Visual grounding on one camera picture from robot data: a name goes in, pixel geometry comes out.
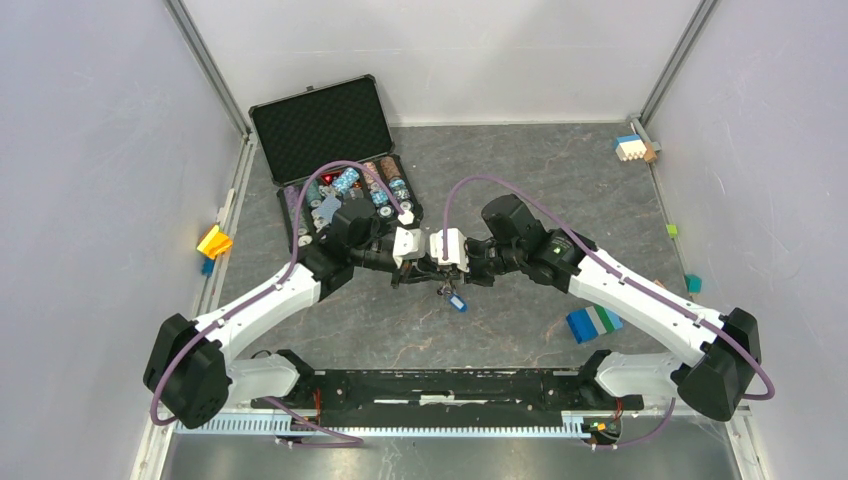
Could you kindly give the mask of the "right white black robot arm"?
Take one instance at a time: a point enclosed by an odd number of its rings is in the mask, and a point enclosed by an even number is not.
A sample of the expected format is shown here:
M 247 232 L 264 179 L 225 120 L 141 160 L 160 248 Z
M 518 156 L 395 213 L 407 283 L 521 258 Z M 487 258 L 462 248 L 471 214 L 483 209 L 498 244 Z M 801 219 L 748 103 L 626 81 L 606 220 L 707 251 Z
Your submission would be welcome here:
M 736 307 L 722 313 L 646 280 L 588 238 L 547 229 L 517 195 L 489 202 L 481 216 L 491 236 L 476 240 L 457 228 L 430 237 L 440 266 L 469 283 L 489 286 L 521 272 L 533 282 L 591 302 L 651 336 L 664 354 L 604 353 L 577 382 L 580 400 L 602 408 L 629 395 L 676 398 L 716 421 L 730 420 L 753 399 L 748 388 L 762 374 L 758 321 Z

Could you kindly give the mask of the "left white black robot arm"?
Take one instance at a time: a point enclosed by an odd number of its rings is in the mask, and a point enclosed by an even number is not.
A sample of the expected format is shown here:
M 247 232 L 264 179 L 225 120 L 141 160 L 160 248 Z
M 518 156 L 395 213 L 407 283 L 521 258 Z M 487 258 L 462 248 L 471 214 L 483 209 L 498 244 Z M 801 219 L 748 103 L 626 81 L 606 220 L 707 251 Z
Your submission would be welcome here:
M 414 222 L 409 210 L 389 222 L 367 200 L 346 202 L 317 239 L 295 247 L 290 261 L 259 286 L 194 319 L 165 319 L 143 374 L 153 395 L 152 423 L 197 428 L 229 404 L 261 397 L 306 405 L 314 381 L 293 361 L 279 354 L 241 360 L 239 354 L 282 320 L 340 289 L 357 267 L 398 273 L 419 267 L 430 277 L 462 260 L 465 250 L 455 230 L 425 235 Z

